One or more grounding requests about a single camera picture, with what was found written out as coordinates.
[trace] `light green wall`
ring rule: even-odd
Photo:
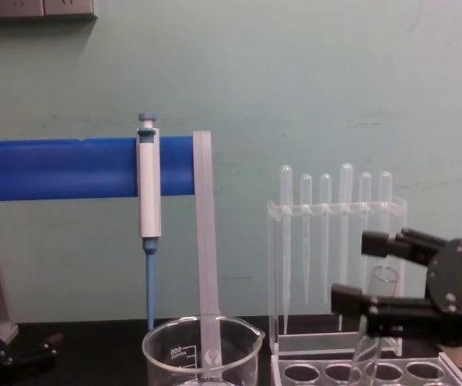
[[[0,139],[211,130],[222,309],[266,313],[278,168],[394,174],[410,224],[462,235],[462,2],[99,0],[0,26]],[[158,313],[198,309],[192,198],[163,201]],[[136,199],[0,203],[19,321],[144,318]]]

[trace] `clear acrylic rack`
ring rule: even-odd
[[[357,183],[353,177],[353,166],[342,165],[338,200],[333,202],[331,175],[321,175],[316,183],[310,175],[294,181],[289,166],[281,169],[280,202],[268,203],[269,329],[274,355],[354,351],[357,332],[347,332],[341,318],[330,315],[334,282],[365,288],[372,268],[385,264],[399,274],[396,294],[406,294],[407,263],[362,256],[361,234],[366,229],[393,236],[400,232],[406,226],[407,203],[392,196],[389,172],[381,173],[377,181],[368,172],[361,173]],[[302,330],[291,328],[296,315],[299,321],[309,316]],[[331,332],[312,322],[315,315],[328,315],[324,319]],[[400,339],[387,339],[383,347],[401,354]]]

